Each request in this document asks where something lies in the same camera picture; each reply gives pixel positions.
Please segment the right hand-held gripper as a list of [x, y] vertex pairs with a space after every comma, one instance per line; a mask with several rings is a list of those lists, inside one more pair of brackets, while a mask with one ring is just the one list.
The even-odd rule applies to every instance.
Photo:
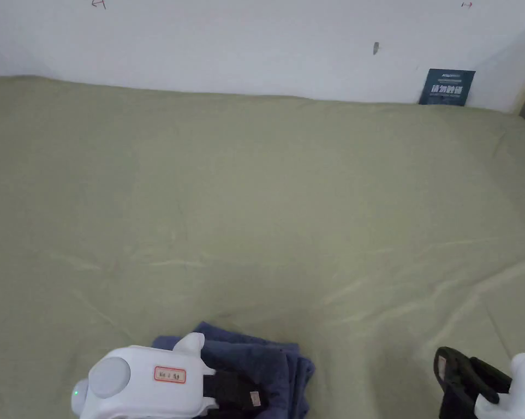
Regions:
[[[511, 373], [512, 378], [454, 348], [438, 348], [434, 374], [443, 390], [439, 418], [525, 418], [525, 353], [513, 357]], [[499, 403], [482, 393], [500, 393]]]

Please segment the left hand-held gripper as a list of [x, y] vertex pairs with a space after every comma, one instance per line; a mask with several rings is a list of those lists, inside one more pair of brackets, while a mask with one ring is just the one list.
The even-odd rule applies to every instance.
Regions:
[[205, 335], [192, 332], [170, 350], [112, 350], [74, 386], [71, 410], [77, 418], [241, 418], [242, 410], [266, 410], [266, 393], [246, 376], [236, 377], [235, 402], [216, 394], [204, 346]]

